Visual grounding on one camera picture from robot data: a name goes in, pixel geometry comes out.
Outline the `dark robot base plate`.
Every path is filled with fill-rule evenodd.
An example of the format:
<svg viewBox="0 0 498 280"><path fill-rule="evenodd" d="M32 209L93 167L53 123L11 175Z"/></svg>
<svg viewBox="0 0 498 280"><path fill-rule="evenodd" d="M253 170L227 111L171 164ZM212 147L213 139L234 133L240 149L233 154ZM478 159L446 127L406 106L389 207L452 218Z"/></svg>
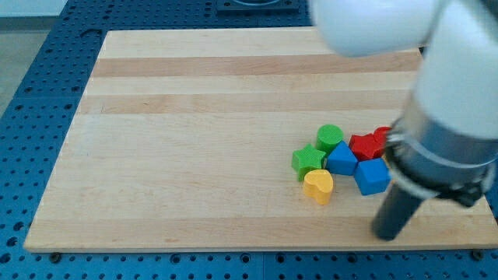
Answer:
<svg viewBox="0 0 498 280"><path fill-rule="evenodd" d="M215 0L218 13L296 12L299 0Z"/></svg>

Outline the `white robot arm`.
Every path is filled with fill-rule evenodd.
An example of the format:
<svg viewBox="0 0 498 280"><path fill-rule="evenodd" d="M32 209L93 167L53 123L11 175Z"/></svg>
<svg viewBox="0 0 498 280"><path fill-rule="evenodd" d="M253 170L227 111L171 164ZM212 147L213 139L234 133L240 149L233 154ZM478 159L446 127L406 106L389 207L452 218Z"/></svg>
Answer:
<svg viewBox="0 0 498 280"><path fill-rule="evenodd" d="M372 222L393 240L431 198L473 206L497 175L497 3L342 1L308 4L337 54L423 49L423 63L385 157L393 184Z"/></svg>

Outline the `silver metal wrist flange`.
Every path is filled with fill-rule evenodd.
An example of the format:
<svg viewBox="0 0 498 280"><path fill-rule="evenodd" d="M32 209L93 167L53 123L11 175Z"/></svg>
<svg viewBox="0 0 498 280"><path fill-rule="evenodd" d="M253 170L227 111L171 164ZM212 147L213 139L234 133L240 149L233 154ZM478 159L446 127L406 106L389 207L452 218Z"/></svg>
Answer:
<svg viewBox="0 0 498 280"><path fill-rule="evenodd" d="M422 200L439 198L472 207L496 177L497 139L444 125L411 95L385 143L395 183Z"/></svg>

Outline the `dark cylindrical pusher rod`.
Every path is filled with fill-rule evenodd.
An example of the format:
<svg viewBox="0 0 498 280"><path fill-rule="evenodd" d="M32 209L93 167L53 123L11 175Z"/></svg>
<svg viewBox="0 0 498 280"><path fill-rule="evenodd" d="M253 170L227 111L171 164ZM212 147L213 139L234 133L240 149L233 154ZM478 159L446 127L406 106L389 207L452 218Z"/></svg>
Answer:
<svg viewBox="0 0 498 280"><path fill-rule="evenodd" d="M374 235L381 240L394 240L422 203L423 199L394 183L372 221Z"/></svg>

